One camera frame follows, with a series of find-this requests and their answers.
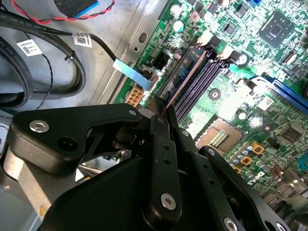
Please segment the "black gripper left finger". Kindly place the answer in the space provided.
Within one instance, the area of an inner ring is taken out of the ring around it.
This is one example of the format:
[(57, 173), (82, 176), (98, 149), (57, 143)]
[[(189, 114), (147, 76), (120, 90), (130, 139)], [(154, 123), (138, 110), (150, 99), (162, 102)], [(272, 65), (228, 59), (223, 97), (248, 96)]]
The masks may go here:
[(13, 118), (6, 143), (3, 170), (17, 180), (42, 221), (62, 194), (81, 185), (75, 175), (83, 162), (120, 149), (132, 151), (127, 160), (177, 162), (162, 105), (151, 117), (126, 103), (26, 111)]

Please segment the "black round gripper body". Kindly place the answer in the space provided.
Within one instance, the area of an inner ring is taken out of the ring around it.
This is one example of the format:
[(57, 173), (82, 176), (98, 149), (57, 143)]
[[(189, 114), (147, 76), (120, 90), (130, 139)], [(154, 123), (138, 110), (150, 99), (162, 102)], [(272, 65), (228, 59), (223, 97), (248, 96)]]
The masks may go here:
[(135, 157), (62, 194), (43, 231), (214, 231), (206, 203), (170, 157)]

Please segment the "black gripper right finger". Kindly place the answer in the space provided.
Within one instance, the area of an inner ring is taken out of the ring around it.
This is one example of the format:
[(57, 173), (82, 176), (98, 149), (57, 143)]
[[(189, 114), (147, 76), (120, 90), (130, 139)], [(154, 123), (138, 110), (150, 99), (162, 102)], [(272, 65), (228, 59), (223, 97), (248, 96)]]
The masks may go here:
[(192, 136), (180, 128), (176, 112), (168, 107), (171, 137), (177, 146), (180, 166), (197, 187), (190, 196), (207, 231), (288, 231), (285, 222), (213, 148), (197, 149)]

